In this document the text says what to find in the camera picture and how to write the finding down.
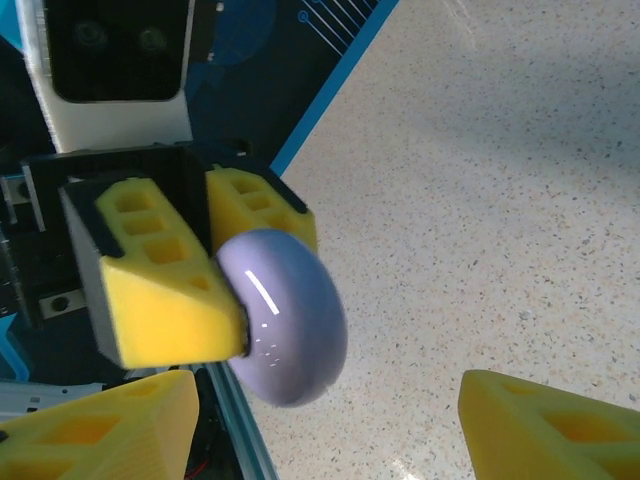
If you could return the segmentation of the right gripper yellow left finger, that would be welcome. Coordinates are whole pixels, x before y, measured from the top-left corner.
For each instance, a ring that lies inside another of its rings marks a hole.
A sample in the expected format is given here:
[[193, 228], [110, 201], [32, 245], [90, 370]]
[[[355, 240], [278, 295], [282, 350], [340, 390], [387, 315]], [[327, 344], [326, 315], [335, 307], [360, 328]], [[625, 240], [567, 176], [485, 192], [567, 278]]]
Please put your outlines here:
[[1, 476], [182, 479], [198, 416], [188, 370], [27, 413], [1, 425]]

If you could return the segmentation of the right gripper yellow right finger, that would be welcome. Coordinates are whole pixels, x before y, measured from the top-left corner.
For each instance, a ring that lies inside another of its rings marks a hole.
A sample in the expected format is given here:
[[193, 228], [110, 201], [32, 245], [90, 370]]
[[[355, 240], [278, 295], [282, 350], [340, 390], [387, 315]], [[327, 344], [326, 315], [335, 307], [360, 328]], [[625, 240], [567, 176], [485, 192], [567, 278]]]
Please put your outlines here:
[[486, 370], [462, 376], [458, 414], [478, 479], [636, 479], [639, 414]]

